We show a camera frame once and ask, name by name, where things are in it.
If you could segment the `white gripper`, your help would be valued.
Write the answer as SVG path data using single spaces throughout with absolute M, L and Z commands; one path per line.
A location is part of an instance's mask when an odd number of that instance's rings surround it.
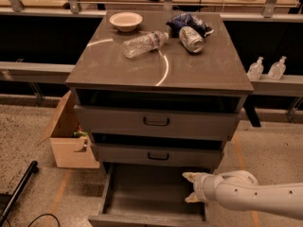
M 193 192 L 185 198 L 185 201 L 187 203 L 208 202 L 208 198 L 205 193 L 205 180 L 209 177 L 209 174 L 184 172 L 182 176 L 190 183 L 193 183 Z

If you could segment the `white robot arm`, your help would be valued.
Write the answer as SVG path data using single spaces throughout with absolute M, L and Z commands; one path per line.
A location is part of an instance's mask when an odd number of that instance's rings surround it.
M 303 219 L 303 183 L 260 185 L 250 172 L 236 170 L 220 174 L 184 172 L 193 184 L 186 202 L 215 201 L 233 211 L 259 211 Z

